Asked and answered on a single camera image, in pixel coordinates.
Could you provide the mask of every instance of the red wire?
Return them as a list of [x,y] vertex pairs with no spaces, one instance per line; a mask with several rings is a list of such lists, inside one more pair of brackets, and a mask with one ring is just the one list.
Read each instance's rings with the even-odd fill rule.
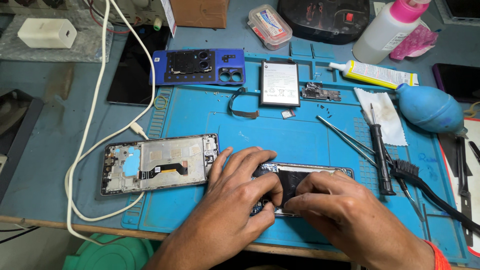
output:
[[[93,5],[93,0],[90,2],[90,5],[89,5],[89,9],[90,9],[90,16],[92,16],[92,19],[100,26],[100,27],[103,27],[103,25],[101,23],[99,23],[95,17],[93,16],[93,13],[92,13],[92,5]],[[123,31],[123,32],[118,32],[118,31],[113,31],[113,30],[110,30],[107,28],[107,31],[109,32],[112,32],[114,34],[126,34],[128,32],[130,32],[130,29],[128,31]]]

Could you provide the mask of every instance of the pink bottle cap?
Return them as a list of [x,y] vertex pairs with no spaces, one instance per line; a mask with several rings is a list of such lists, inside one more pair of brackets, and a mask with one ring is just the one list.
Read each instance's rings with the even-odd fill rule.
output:
[[390,14],[399,22],[412,23],[416,21],[422,13],[428,8],[427,4],[418,4],[410,6],[408,3],[413,0],[396,0],[390,7]]

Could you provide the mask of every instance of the green bucket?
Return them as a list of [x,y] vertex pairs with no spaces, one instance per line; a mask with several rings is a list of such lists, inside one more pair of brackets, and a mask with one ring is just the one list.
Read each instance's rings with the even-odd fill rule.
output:
[[[101,243],[119,236],[94,234]],[[62,270],[140,270],[153,255],[150,241],[126,237],[105,246],[85,241],[75,255],[65,258]]]

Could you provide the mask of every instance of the smartphone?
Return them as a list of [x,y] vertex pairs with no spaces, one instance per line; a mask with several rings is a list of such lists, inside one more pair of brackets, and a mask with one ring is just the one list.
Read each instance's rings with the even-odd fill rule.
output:
[[480,101],[480,67],[469,67],[437,63],[433,65],[433,75],[437,86],[460,102]]
[[205,184],[219,153],[218,135],[203,134],[105,146],[103,196]]
[[447,12],[453,21],[480,22],[478,0],[444,0]]
[[[159,31],[152,25],[142,25],[134,29],[150,56],[156,50],[166,49],[170,35],[167,26],[161,27]],[[107,102],[146,107],[152,99],[152,86],[149,84],[150,68],[147,54],[130,32],[108,91]]]
[[[291,164],[291,163],[281,163],[281,162],[266,162],[260,164],[257,169],[252,174],[252,180],[260,177],[268,172],[275,173],[283,187],[283,198],[282,203],[280,206],[276,207],[275,215],[276,216],[284,216],[284,217],[297,217],[297,215],[292,212],[283,209],[283,205],[295,196],[295,192],[297,190],[297,186],[300,182],[307,177],[311,172],[335,172],[341,171],[347,176],[353,177],[353,170],[350,168],[343,168],[343,167],[330,167],[330,166],[318,166],[318,165],[304,165],[304,164]],[[262,211],[265,204],[270,201],[269,195],[264,195],[260,198],[255,206],[252,208],[252,215],[255,215]]]

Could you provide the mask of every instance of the plastic storage box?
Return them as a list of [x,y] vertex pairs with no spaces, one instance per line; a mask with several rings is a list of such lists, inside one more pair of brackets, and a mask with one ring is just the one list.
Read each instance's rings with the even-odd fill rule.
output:
[[271,50],[285,46],[292,38],[292,28],[270,5],[261,5],[252,9],[248,19],[248,25]]

